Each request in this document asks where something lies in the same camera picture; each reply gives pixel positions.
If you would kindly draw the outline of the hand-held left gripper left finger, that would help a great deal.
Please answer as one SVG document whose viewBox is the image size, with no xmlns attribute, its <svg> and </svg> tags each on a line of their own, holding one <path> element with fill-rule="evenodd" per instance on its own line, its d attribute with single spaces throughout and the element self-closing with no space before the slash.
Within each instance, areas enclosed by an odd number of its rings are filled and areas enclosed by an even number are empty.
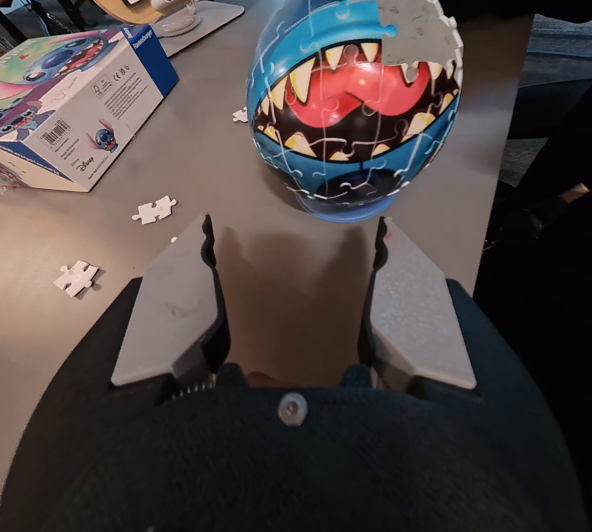
<svg viewBox="0 0 592 532">
<path fill-rule="evenodd" d="M 170 375 L 178 386 L 212 385 L 230 350 L 214 244 L 202 214 L 144 272 L 112 384 Z"/>
</svg>

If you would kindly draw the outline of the blue puzzle ball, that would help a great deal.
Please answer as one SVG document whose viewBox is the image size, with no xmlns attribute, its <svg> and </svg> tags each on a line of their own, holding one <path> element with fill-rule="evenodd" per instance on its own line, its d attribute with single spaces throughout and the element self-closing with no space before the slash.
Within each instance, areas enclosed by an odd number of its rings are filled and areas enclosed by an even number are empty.
<svg viewBox="0 0 592 532">
<path fill-rule="evenodd" d="M 462 57 L 438 0 L 286 0 L 250 66 L 256 149 L 294 195 L 362 204 L 398 194 L 452 128 Z"/>
</svg>

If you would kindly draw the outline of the white document stand base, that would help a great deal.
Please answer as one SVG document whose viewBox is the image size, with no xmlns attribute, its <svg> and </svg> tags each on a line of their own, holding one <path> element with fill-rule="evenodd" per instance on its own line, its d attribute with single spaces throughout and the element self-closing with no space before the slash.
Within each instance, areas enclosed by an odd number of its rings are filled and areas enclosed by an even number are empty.
<svg viewBox="0 0 592 532">
<path fill-rule="evenodd" d="M 243 6 L 219 0 L 190 0 L 182 9 L 150 26 L 166 55 L 172 57 L 240 18 L 244 12 Z"/>
</svg>

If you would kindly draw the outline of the black office chair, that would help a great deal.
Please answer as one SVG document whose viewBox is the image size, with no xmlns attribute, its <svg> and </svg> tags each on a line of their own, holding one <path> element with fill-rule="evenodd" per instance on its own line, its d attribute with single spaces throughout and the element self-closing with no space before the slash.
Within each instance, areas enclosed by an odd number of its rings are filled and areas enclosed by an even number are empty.
<svg viewBox="0 0 592 532">
<path fill-rule="evenodd" d="M 77 33 L 55 0 L 1 0 L 1 54 L 27 39 Z"/>
</svg>

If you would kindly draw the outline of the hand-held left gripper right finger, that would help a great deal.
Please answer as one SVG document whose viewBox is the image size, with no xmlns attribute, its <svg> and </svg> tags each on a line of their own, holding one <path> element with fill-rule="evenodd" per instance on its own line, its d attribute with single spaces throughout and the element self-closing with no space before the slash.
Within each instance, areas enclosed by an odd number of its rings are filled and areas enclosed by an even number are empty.
<svg viewBox="0 0 592 532">
<path fill-rule="evenodd" d="M 443 271 L 390 217 L 380 217 L 358 342 L 378 387 L 420 379 L 463 390 L 477 380 Z"/>
</svg>

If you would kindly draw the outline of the printed cardboard puzzle box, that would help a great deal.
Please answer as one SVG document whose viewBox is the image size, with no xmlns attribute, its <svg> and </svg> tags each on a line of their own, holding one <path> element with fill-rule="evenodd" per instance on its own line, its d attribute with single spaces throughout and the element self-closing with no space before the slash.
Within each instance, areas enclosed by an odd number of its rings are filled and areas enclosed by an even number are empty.
<svg viewBox="0 0 592 532">
<path fill-rule="evenodd" d="M 1 188 L 90 192 L 178 80 L 151 25 L 26 40 L 1 57 Z"/>
</svg>

